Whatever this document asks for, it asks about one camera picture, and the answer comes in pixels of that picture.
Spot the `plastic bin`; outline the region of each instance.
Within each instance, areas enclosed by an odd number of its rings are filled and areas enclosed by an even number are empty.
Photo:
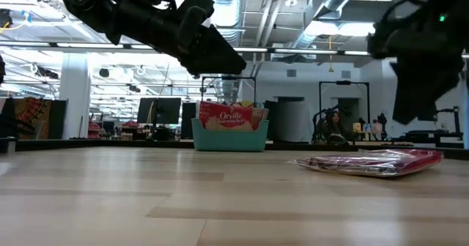
[[[206,130],[199,119],[192,119],[193,145],[198,151],[262,152],[269,121],[263,120],[253,132]]]

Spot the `wooden table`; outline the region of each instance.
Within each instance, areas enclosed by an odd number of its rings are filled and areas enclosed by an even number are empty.
[[[468,162],[395,180],[287,163],[311,154],[98,147],[1,157],[0,242],[469,245]]]

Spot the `doorway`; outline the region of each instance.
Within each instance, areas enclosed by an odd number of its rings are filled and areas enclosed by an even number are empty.
[[[360,118],[360,100],[355,98],[338,98],[337,102],[339,106],[348,110],[347,113],[339,110],[342,126],[346,130],[352,130],[353,124],[358,122]]]

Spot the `desk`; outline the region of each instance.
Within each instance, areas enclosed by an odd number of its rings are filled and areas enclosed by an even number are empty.
[[[2,160],[10,169],[0,175],[0,241],[469,245],[468,162],[444,160],[395,180],[287,163],[313,154],[319,153],[126,147],[20,152]]]

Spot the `crumpled plastic wrapper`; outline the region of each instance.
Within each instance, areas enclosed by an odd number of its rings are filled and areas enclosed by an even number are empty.
[[[442,159],[443,153],[435,150],[387,149],[314,156],[290,162],[328,173],[392,177],[425,170],[438,164]]]

